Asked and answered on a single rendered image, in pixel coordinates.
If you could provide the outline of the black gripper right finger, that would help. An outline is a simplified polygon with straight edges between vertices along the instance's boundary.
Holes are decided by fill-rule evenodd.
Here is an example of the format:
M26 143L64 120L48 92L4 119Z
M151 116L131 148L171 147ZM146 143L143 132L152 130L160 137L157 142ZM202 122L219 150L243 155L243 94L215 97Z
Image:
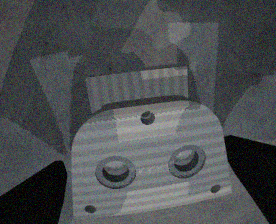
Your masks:
M224 136L227 161L240 184L262 210L268 224L276 224L276 145L238 136Z

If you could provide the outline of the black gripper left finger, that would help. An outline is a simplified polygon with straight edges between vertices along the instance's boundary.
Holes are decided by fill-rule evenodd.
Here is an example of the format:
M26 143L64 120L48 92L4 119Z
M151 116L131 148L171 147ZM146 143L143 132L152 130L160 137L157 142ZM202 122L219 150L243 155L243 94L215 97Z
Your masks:
M0 224L58 224L67 173L62 160L0 196Z

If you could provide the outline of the grey metal plate with two round holes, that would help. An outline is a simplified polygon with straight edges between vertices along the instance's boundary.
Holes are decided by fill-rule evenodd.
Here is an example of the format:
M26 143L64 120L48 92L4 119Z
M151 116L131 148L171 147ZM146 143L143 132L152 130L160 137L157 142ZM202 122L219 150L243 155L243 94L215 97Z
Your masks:
M187 149L193 159L175 165ZM110 175L103 168L110 161L122 161L127 171ZM74 137L71 175L73 217L79 220L232 193L222 125L210 108L183 95L103 104Z

